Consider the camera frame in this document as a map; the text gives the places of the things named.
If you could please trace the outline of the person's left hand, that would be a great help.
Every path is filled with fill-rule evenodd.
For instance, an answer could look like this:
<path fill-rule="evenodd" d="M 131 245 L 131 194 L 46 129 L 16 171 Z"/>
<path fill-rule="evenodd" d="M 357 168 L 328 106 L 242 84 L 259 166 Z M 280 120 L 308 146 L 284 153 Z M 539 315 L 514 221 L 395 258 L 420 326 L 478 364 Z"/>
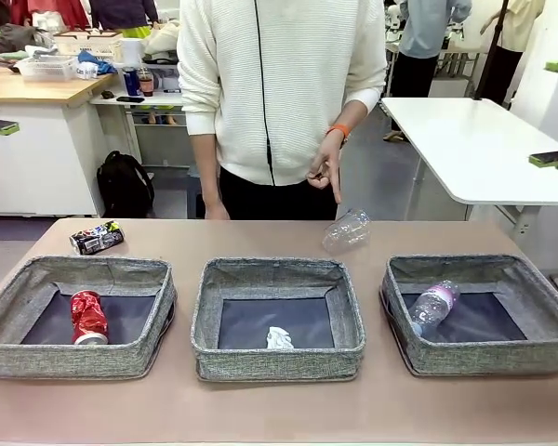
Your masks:
<path fill-rule="evenodd" d="M 341 203 L 340 190 L 340 149 L 344 134 L 337 129 L 329 131 L 314 157 L 307 175 L 308 183 L 317 188 L 331 187 L 336 204 Z"/>

